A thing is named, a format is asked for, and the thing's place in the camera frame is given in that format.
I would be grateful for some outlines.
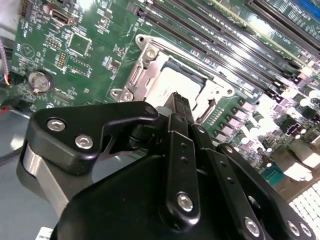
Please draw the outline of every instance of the black cable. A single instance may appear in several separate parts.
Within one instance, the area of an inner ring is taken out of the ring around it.
[[[12,158],[19,156],[22,152],[22,149],[23,147],[19,147],[6,155],[0,156],[0,168],[11,162]]]

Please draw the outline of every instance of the mounting hole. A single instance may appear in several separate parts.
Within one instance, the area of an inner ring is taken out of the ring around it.
[[[226,163],[224,161],[220,161],[220,164],[223,166],[223,167],[227,167]]]
[[[138,37],[138,43],[142,44],[145,41],[145,38],[140,36]]]
[[[228,180],[229,183],[235,184],[234,180],[231,177],[227,177],[226,179]]]
[[[182,148],[184,148],[184,149],[186,149],[186,148],[188,147],[188,146],[187,146],[185,143],[183,143],[183,142],[180,144],[180,146],[181,146]]]
[[[187,159],[186,157],[182,156],[180,159],[182,160],[182,162],[183,162],[184,164],[187,164],[187,163],[188,163],[188,159]]]
[[[231,153],[231,154],[234,152],[234,151],[232,150],[232,148],[229,147],[229,146],[226,146],[225,149],[226,149],[229,153]]]

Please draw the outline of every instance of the bolt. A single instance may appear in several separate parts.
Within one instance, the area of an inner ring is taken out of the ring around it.
[[[199,130],[200,133],[202,133],[202,134],[204,134],[204,133],[206,132],[202,126],[198,126],[198,130]]]
[[[289,229],[291,232],[293,232],[294,235],[296,235],[297,237],[300,236],[300,232],[299,229],[296,227],[296,225],[294,225],[292,222],[287,221],[286,224],[288,225]]]
[[[229,147],[229,146],[226,146],[225,149],[226,149],[229,153],[231,153],[231,154],[234,152],[234,151],[232,150],[232,148]]]
[[[81,149],[90,149],[94,146],[94,141],[91,137],[80,135],[75,138],[75,144]]]
[[[245,224],[245,227],[246,229],[248,229],[248,231],[253,235],[255,236],[256,238],[259,237],[260,235],[260,230],[257,226],[257,224],[252,221],[250,218],[248,217],[245,217],[244,218],[244,224]]]
[[[179,206],[186,212],[191,212],[194,209],[194,204],[190,197],[181,193],[177,198]]]
[[[66,129],[66,125],[59,119],[51,119],[47,122],[47,127],[54,132],[61,132]]]
[[[302,231],[308,236],[308,237],[312,237],[312,233],[310,231],[309,228],[307,228],[306,225],[304,225],[302,222],[300,222],[300,226],[302,228]]]
[[[146,56],[149,58],[149,59],[154,59],[156,57],[156,52],[155,50],[153,49],[148,49],[146,51]]]
[[[124,94],[124,100],[125,101],[131,101],[132,100],[132,97],[131,97],[130,93]]]

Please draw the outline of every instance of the red wire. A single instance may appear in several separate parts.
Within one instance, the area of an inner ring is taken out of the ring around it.
[[[8,107],[6,107],[5,109],[3,109],[2,111],[0,111],[0,114],[5,114],[6,112],[8,112],[9,111],[9,108]]]

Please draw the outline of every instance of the connector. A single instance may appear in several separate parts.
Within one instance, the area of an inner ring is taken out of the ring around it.
[[[16,110],[22,112],[25,109],[28,109],[31,106],[31,103],[21,99],[20,97],[8,98],[3,101],[0,105],[0,110]]]

